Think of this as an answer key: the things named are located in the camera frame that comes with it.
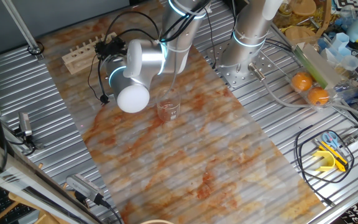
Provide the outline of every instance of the glass beaker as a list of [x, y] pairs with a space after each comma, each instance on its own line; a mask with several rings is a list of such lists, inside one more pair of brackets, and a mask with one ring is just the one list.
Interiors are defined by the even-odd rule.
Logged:
[[157, 113], [163, 121], [173, 121], [180, 112], [180, 91], [178, 87], [170, 89], [169, 86], [159, 89], [155, 98]]

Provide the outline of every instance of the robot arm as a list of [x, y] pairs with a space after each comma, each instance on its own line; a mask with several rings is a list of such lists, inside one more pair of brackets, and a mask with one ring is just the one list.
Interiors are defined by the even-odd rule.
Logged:
[[[272, 19], [283, 0], [253, 0], [239, 13], [231, 43], [223, 52], [220, 66], [248, 74], [248, 65], [262, 48]], [[168, 0], [159, 40], [132, 40], [126, 57], [114, 57], [106, 64], [109, 84], [118, 107], [127, 113], [144, 109], [150, 100], [150, 83], [155, 75], [181, 73], [210, 0]]]

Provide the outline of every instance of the metal table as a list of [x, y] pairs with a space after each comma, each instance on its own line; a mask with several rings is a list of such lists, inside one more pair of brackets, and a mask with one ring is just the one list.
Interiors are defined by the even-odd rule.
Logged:
[[[210, 14], [213, 27], [213, 41], [217, 48], [230, 39], [233, 18], [230, 9], [221, 1], [213, 0]], [[274, 29], [271, 29], [270, 38], [283, 40], [283, 37]], [[208, 20], [204, 19], [197, 32], [194, 46], [208, 58], [211, 45], [211, 33]], [[65, 177], [69, 174], [81, 173], [96, 185], [105, 190], [109, 198], [108, 190], [91, 159], [91, 156], [76, 129], [71, 116], [58, 94], [55, 84], [50, 77], [45, 64], [38, 63], [37, 59], [29, 55], [27, 47], [22, 47], [12, 52], [0, 55], [0, 104], [2, 119], [15, 129], [18, 126], [17, 112], [28, 111], [31, 125], [34, 130], [35, 141], [41, 141], [45, 145], [43, 151], [37, 151], [31, 160], [35, 163], [42, 162], [43, 170], [59, 184], [63, 185]], [[274, 47], [265, 46], [263, 51], [282, 70], [291, 72], [298, 68], [298, 64], [283, 51]], [[285, 79], [285, 75], [278, 69], [266, 74], [266, 79], [274, 93], [287, 102], [303, 101], [293, 91]], [[296, 109], [285, 108], [276, 103], [269, 96], [263, 84], [256, 78], [247, 79], [244, 83], [237, 82], [233, 88], [228, 88], [234, 93], [244, 108], [259, 123], [269, 138], [276, 144], [288, 161], [295, 165], [293, 156], [294, 140], [296, 134], [303, 128], [313, 124], [300, 141], [312, 136], [314, 133], [324, 129], [333, 129], [341, 135], [353, 133], [355, 124], [346, 116], [333, 109], [327, 109], [323, 113], [313, 111], [309, 108]], [[304, 147], [305, 167], [312, 165], [310, 152], [314, 144], [309, 143]], [[339, 184], [326, 184], [311, 179], [314, 188], [325, 197], [338, 203], [348, 197], [354, 190], [358, 189], [358, 142], [352, 145], [351, 150], [355, 156], [355, 165], [349, 176]], [[329, 171], [324, 177], [335, 179], [341, 175], [340, 172]], [[112, 213], [103, 207], [91, 203], [91, 210], [97, 216], [107, 221]], [[37, 214], [33, 213], [23, 218], [20, 223], [33, 223]]]

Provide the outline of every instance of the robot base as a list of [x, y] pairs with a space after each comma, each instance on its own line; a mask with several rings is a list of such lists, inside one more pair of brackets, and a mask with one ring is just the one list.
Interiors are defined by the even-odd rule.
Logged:
[[[220, 56], [223, 53], [223, 50], [227, 47], [227, 45], [230, 43], [230, 40], [227, 40], [225, 42], [222, 42], [220, 44], [215, 45], [215, 56], [216, 56], [216, 68], [215, 72], [226, 81], [226, 84], [231, 86], [232, 88], [237, 88], [242, 85], [245, 85], [246, 83], [255, 80], [256, 77], [252, 72], [248, 70], [248, 64], [244, 63], [241, 65], [241, 67], [220, 67], [221, 64]], [[207, 62], [212, 66], [214, 63], [214, 53], [213, 49], [207, 49]], [[259, 52], [259, 55], [256, 56], [254, 59], [255, 64], [258, 66], [261, 72], [264, 74], [267, 74], [274, 70], [275, 66], [271, 61], [269, 61], [265, 56]]]

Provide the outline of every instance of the keyboard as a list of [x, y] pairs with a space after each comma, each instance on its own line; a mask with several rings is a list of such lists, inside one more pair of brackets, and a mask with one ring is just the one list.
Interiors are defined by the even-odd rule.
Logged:
[[[14, 203], [14, 201], [9, 199], [8, 195], [9, 192], [7, 190], [0, 188], [0, 213], [4, 211], [7, 207], [9, 207], [12, 203]], [[32, 211], [34, 211], [33, 208], [30, 208], [23, 204], [18, 204], [0, 219], [0, 224], [14, 223], [18, 221], [18, 219], [31, 213]]]

